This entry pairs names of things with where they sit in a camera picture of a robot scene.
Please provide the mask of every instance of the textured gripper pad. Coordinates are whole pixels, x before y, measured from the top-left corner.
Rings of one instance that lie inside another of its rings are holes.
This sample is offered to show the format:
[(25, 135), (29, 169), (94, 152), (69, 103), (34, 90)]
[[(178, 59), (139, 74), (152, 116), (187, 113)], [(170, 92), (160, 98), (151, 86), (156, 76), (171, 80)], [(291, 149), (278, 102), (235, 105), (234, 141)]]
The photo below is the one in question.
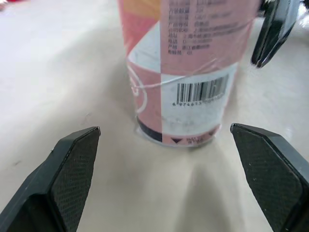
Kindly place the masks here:
[(281, 232), (302, 195), (300, 180), (262, 136), (237, 126), (232, 133), (247, 182), (273, 231)]
[(51, 189), (67, 232), (77, 230), (83, 213), (97, 153), (97, 133), (99, 130), (76, 143)]

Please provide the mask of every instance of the black triangle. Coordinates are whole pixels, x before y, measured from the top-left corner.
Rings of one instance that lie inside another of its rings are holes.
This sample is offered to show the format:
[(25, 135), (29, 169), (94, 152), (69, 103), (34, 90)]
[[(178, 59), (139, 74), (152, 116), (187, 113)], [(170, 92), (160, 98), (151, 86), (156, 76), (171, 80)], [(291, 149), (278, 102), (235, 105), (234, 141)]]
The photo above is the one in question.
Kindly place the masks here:
[(175, 143), (179, 143), (182, 139), (173, 139), (171, 138)]

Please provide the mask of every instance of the black stripe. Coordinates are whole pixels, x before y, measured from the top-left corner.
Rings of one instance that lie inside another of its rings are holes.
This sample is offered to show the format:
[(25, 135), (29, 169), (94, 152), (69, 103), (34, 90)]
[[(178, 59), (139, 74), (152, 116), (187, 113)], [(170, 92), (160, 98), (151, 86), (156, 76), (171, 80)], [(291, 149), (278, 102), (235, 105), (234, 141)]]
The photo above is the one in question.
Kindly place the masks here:
[(179, 104), (179, 88), (180, 84), (177, 84), (177, 105)]
[(140, 125), (141, 130), (147, 134), (150, 138), (157, 140), (159, 142), (162, 142), (162, 133), (159, 133), (157, 131), (154, 131), (153, 129), (147, 127), (145, 124), (143, 124), (139, 118), (137, 118), (137, 122)]
[(188, 96), (188, 102), (191, 101), (191, 94), (192, 94), (192, 84), (189, 85), (190, 88), (189, 88), (189, 96)]

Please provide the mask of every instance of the can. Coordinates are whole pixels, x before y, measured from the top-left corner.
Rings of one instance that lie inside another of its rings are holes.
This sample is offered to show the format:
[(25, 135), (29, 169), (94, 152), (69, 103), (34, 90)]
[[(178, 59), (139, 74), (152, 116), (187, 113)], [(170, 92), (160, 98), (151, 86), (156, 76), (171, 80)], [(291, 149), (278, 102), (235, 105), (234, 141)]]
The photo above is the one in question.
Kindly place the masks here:
[(255, 0), (118, 0), (140, 130), (196, 146), (220, 128)]

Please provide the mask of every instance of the nutrition label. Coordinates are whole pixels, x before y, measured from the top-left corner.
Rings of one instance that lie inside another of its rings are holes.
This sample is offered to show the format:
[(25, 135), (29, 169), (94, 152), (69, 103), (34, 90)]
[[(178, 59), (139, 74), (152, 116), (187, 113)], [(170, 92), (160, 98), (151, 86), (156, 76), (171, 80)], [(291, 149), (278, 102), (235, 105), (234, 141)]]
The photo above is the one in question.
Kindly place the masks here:
[(239, 25), (238, 21), (228, 19), (231, 11), (209, 14), (210, 8), (224, 6), (227, 1), (169, 0), (169, 54), (192, 55), (197, 50), (208, 49), (215, 37), (244, 29), (248, 23)]

